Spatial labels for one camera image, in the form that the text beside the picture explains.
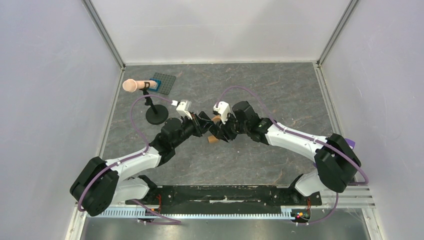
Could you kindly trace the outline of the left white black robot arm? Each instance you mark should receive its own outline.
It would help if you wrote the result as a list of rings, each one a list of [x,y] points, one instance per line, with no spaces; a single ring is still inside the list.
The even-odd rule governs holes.
[[[214,121],[203,111],[190,117],[169,118],[143,149],[115,159],[103,160],[99,156],[90,159],[69,192],[79,209],[92,217],[110,205],[132,199],[152,204],[157,198],[153,183],[134,175],[167,163],[179,145],[191,136],[201,137],[213,126]]]

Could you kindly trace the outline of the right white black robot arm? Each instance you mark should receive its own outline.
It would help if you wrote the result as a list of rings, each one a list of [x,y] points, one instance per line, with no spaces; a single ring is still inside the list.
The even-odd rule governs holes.
[[[259,117],[247,101],[234,106],[220,101],[214,105],[213,113],[220,120],[210,130],[219,140],[230,142],[239,135],[247,135],[254,142],[293,151],[313,162],[315,170],[296,178],[288,191],[295,204],[302,204],[310,195],[323,190],[342,193],[353,183],[361,166],[353,152],[353,141],[336,133],[329,137],[312,135],[273,123],[268,117]]]

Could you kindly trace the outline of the black remote control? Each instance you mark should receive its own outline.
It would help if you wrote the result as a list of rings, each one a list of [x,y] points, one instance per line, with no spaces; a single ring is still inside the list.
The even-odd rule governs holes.
[[[217,138],[219,128],[213,120],[207,121],[204,125],[204,128],[207,129],[214,137]]]

